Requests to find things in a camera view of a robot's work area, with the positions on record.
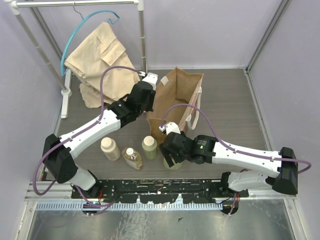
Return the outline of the light green lotion bottle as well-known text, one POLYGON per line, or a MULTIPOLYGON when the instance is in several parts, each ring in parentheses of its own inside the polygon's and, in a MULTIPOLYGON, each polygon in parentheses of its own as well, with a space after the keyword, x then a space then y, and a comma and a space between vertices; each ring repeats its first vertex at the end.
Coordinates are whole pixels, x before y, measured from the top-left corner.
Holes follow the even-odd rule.
POLYGON ((178 170, 182 166, 182 163, 180 162, 176 163, 172 157, 171 157, 171 160, 173 162, 173 166, 169 166, 167 163, 167 160, 163 158, 163 165, 166 169, 174 171, 174 170, 178 170))

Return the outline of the green bottle with beige cap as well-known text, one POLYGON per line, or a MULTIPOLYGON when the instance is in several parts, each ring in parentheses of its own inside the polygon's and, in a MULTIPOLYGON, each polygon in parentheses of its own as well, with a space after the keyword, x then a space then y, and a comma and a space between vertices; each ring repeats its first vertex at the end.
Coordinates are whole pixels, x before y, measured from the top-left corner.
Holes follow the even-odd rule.
POLYGON ((146 136, 142 141, 142 149, 148 160, 154 160, 157 156, 157 141, 152 136, 146 136))

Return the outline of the amber clear bottle white cap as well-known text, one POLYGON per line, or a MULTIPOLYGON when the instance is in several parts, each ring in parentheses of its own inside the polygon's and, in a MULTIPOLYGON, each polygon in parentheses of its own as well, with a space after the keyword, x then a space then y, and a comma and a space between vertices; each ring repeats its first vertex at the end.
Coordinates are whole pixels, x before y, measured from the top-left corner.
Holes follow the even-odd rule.
POLYGON ((134 148, 126 147, 122 150, 122 156, 125 162, 135 170, 143 169, 142 157, 134 148))

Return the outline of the brown canvas tote bag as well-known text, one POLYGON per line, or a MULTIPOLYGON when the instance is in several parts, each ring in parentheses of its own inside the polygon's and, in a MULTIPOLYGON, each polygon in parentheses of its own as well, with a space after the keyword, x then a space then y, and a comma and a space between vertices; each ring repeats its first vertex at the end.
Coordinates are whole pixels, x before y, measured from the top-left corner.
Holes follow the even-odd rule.
POLYGON ((160 80, 156 86, 153 111, 146 114, 150 135, 158 145, 165 139, 165 135, 159 130, 162 119, 165 124, 176 123, 179 130, 184 132, 196 128, 200 114, 196 109, 178 106, 170 110, 167 115, 165 112, 177 104, 189 104, 200 108, 203 78, 203 74, 187 73, 176 67, 160 80))

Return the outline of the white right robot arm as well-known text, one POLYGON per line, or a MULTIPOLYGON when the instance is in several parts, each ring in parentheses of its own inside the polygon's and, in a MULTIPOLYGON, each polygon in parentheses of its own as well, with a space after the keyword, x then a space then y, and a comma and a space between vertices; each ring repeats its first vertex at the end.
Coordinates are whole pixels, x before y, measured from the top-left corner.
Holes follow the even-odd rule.
POLYGON ((213 136, 198 135, 191 139, 184 132, 169 133, 159 145, 167 165, 187 160, 201 164, 227 164, 243 168, 244 172, 224 172, 219 191, 225 197, 247 189, 271 188, 281 194, 298 193, 298 163, 291 148, 263 151, 237 145, 224 146, 213 136))

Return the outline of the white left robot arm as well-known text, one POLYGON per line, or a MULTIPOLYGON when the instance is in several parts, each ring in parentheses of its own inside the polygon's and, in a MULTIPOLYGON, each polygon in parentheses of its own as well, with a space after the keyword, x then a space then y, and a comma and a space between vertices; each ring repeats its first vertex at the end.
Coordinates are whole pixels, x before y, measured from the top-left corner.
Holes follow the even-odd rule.
POLYGON ((136 83, 131 92, 113 102, 102 113, 78 129, 60 137, 45 139, 43 163, 54 180, 78 186, 88 198, 99 195, 102 185, 93 173, 76 165, 75 159, 102 137, 135 121, 143 112, 153 111, 156 92, 146 81, 136 83))

